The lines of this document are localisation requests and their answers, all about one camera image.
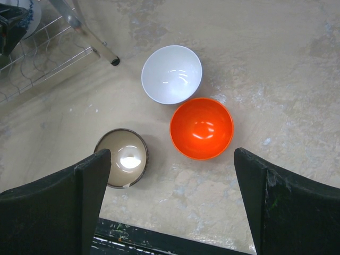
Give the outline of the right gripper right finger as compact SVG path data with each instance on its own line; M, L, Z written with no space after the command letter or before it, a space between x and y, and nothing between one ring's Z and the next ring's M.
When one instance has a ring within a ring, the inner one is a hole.
M339 254L339 189L244 148L234 166L257 254Z

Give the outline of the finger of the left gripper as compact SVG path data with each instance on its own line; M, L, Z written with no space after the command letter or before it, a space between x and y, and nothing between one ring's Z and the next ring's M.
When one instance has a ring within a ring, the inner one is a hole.
M9 56L26 34L18 24L26 19L29 11L22 7L1 5L1 55Z

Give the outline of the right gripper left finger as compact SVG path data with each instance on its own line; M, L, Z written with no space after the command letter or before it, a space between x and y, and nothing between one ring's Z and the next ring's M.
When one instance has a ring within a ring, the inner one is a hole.
M1 193L1 254L89 254L111 152Z

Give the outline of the blue floral ceramic bowl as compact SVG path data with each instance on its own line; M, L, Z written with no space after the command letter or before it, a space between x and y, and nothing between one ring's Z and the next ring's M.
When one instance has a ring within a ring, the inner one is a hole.
M35 32L40 24L42 16L41 6L36 0L19 0L17 1L17 6L28 11L27 17L18 24L20 28L25 28L26 33L23 36L23 39L26 39Z

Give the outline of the orange plastic bowl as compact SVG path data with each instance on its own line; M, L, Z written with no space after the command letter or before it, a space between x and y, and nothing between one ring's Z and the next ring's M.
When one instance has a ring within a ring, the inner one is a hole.
M217 100L193 98L174 112L169 134L174 147L185 157L210 160L231 144L234 123L229 110Z

